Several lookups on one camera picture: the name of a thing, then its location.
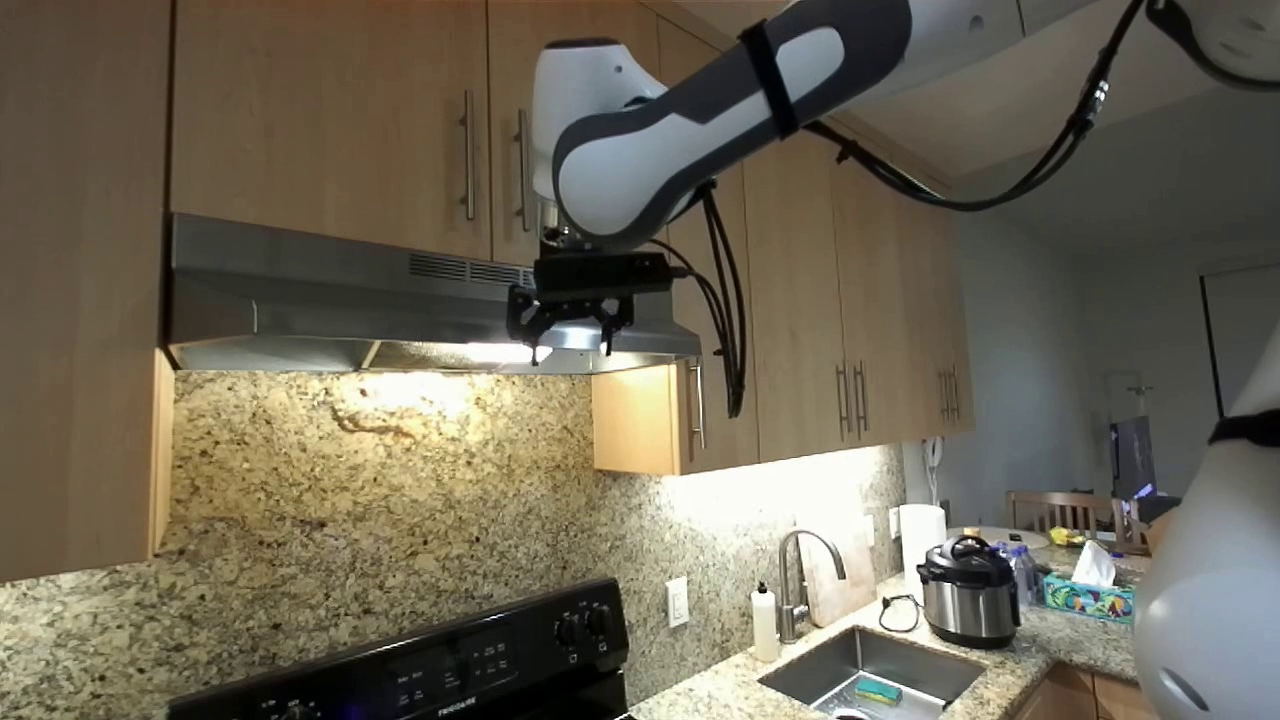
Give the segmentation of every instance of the ceiling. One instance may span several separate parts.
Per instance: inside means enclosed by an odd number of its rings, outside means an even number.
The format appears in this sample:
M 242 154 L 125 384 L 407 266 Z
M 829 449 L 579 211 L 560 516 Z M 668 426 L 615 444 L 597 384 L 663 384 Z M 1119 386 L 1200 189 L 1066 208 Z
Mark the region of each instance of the ceiling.
M 779 12 L 785 0 L 685 0 L 709 27 Z M 980 190 L 1011 178 L 1057 137 L 1123 0 L 1089 7 L 1035 37 L 886 94 L 840 106 L 902 165 Z M 1280 241 L 1280 93 L 1208 78 L 1144 14 L 1112 68 L 1100 126 L 1039 190 L 1001 208 L 1005 224 L 1066 253 L 1134 245 Z

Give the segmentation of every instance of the granite backsplash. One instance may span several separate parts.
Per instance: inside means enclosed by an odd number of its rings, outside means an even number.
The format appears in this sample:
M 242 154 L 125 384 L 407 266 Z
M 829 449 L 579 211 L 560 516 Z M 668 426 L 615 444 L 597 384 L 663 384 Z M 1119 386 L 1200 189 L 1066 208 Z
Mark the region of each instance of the granite backsplash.
M 897 572 L 897 450 L 604 475 L 586 404 L 570 377 L 183 372 L 158 554 L 0 583 L 0 717 L 158 717 L 582 574 L 623 583 L 643 699 L 748 649 L 748 593 L 776 583 L 793 525 L 844 547 L 857 601 Z M 690 583 L 675 631 L 668 574 Z

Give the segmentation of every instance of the black stove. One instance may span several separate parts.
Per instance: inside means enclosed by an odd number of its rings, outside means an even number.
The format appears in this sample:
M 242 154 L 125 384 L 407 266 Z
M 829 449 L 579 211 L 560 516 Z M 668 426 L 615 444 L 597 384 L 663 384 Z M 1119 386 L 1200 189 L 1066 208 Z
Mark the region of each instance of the black stove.
M 489 607 L 183 697 L 173 720 L 611 720 L 627 710 L 615 579 Z

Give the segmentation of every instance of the kitchen appliance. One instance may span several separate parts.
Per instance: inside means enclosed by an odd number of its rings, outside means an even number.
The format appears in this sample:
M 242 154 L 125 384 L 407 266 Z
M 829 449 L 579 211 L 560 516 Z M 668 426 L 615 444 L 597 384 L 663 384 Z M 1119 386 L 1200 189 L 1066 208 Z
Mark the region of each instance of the kitchen appliance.
M 980 537 L 937 545 L 916 564 L 923 583 L 923 621 L 939 641 L 1005 649 L 1017 637 L 1017 579 L 1007 558 Z
M 362 372 L 611 372 L 701 357 L 671 291 L 634 291 L 611 352 L 591 319 L 556 323 L 541 347 L 511 339 L 517 266 L 314 232 L 167 219 L 165 347 L 175 367 Z
M 615 720 L 627 628 L 615 579 L 489 607 L 305 666 L 183 697 L 173 720 Z

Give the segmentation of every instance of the light switch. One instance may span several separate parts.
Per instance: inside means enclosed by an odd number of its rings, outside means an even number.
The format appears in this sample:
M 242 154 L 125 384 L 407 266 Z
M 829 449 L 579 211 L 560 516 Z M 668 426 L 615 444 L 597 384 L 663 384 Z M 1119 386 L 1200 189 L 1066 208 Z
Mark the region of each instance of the light switch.
M 688 625 L 688 574 L 668 579 L 668 628 Z

